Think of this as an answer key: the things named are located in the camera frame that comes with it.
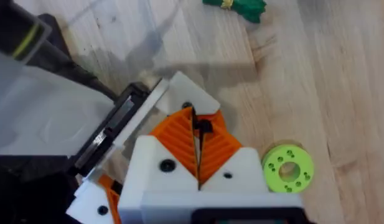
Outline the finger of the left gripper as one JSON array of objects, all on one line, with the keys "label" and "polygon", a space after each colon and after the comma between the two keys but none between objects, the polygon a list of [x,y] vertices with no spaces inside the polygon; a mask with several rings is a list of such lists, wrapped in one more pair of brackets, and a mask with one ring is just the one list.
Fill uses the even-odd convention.
[{"label": "finger of the left gripper", "polygon": [[83,179],[66,214],[80,223],[121,224],[117,205],[122,187],[106,174]]},{"label": "finger of the left gripper", "polygon": [[215,114],[220,108],[215,98],[182,72],[176,72],[156,107],[163,113],[173,114],[181,110],[184,103],[190,103],[197,115]]}]

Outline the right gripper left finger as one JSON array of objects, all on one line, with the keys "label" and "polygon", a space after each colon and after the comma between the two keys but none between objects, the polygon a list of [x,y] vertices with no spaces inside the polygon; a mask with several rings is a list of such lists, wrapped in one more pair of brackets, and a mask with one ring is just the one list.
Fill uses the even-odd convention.
[{"label": "right gripper left finger", "polygon": [[199,197],[195,111],[164,119],[134,145],[118,202],[122,223],[191,223]]}]

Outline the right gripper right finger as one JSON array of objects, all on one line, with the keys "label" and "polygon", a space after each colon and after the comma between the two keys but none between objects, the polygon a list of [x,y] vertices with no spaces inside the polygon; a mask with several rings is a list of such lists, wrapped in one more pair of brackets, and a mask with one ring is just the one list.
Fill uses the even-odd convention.
[{"label": "right gripper right finger", "polygon": [[258,151],[227,131],[220,111],[198,115],[199,190],[267,191]]}]

